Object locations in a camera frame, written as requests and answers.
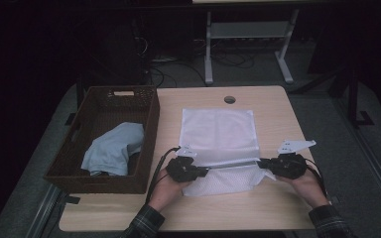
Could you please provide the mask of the light blue garment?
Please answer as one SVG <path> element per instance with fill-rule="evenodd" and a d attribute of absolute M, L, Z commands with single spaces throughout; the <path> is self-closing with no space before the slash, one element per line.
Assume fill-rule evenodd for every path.
<path fill-rule="evenodd" d="M 92 141 L 81 168 L 89 171 L 91 176 L 102 173 L 127 176 L 130 157 L 141 151 L 143 141 L 142 124 L 123 122 Z"/>

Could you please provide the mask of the white table frame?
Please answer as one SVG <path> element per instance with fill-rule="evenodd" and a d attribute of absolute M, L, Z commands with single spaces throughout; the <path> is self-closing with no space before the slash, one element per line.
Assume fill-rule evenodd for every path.
<path fill-rule="evenodd" d="M 294 79 L 287 66 L 285 56 L 289 47 L 300 9 L 294 8 L 291 16 L 286 21 L 224 21 L 212 20 L 212 11 L 206 13 L 205 27 L 205 56 L 204 56 L 204 82 L 213 84 L 211 48 L 212 40 L 227 39 L 282 39 L 283 43 L 278 51 L 275 51 L 277 64 L 280 68 L 284 81 L 292 84 Z"/>

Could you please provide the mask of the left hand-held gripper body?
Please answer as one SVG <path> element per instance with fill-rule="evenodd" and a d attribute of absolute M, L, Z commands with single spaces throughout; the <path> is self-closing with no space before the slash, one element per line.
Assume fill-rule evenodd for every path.
<path fill-rule="evenodd" d="M 197 178 L 197 167 L 193 160 L 196 156 L 190 145 L 181 146 L 166 167 L 168 175 L 176 182 L 194 181 Z"/>

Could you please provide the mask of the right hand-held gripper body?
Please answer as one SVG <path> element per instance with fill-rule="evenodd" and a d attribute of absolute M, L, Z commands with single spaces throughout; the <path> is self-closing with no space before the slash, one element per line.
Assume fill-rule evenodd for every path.
<path fill-rule="evenodd" d="M 284 140 L 278 148 L 278 157 L 271 160 L 270 171 L 273 175 L 286 179 L 297 179 L 308 169 L 307 159 L 299 151 L 316 144 L 315 140 Z"/>

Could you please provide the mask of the white mesh laundry bag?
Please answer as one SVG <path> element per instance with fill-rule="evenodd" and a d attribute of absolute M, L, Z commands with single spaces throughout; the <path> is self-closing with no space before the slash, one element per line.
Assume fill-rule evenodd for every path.
<path fill-rule="evenodd" d="M 209 168 L 184 189 L 185 196 L 248 191 L 275 177 L 257 165 L 261 155 L 251 110 L 185 108 L 179 145 L 195 166 Z"/>

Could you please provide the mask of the person's right hand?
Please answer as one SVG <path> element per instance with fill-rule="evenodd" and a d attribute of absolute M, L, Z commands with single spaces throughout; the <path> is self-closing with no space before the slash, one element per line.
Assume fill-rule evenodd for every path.
<path fill-rule="evenodd" d="M 311 171 L 296 179 L 278 177 L 278 180 L 288 183 L 311 208 L 329 205 L 323 194 L 316 176 Z"/>

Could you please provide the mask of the black metal stand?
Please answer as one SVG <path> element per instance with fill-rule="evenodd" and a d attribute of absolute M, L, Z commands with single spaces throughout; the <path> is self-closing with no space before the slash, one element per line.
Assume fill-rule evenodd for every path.
<path fill-rule="evenodd" d="M 359 70 L 357 66 L 342 64 L 336 69 L 319 76 L 306 85 L 290 91 L 290 94 L 307 93 L 308 91 L 331 79 L 333 80 L 333 83 L 327 90 L 330 97 L 340 98 L 345 90 L 348 90 L 347 119 L 350 124 L 354 128 L 373 125 L 374 122 L 366 111 L 358 111 Z"/>

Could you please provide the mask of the brown wicker basket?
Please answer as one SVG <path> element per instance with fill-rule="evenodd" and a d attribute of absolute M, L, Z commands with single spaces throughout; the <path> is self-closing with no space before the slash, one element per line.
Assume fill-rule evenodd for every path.
<path fill-rule="evenodd" d="M 153 86 L 95 86 L 88 89 L 44 179 L 67 193 L 129 193 L 147 190 L 156 144 L 160 103 Z M 94 139 L 124 122 L 144 129 L 141 151 L 130 157 L 126 176 L 93 176 L 81 167 Z"/>

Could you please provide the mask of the metal floor rail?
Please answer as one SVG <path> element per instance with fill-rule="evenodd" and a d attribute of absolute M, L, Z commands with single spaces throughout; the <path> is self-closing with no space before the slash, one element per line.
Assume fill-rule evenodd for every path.
<path fill-rule="evenodd" d="M 40 238 L 62 191 L 50 185 L 30 225 L 26 238 Z"/>
<path fill-rule="evenodd" d="M 368 145 L 366 139 L 359 129 L 359 125 L 351 122 L 348 119 L 347 114 L 344 110 L 343 103 L 339 99 L 332 99 L 332 104 L 338 115 L 342 118 L 345 127 L 360 148 L 367 164 L 369 165 L 371 173 L 373 174 L 378 186 L 381 189 L 381 164 L 378 161 L 378 157 L 372 151 L 372 148 Z"/>

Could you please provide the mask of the person's left hand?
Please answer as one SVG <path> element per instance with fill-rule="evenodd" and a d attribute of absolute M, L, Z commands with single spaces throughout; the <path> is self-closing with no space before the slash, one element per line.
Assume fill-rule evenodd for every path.
<path fill-rule="evenodd" d="M 148 205 L 161 212 L 174 200 L 183 194 L 183 189 L 190 185 L 188 182 L 176 182 L 169 176 L 161 178 L 156 184 Z"/>

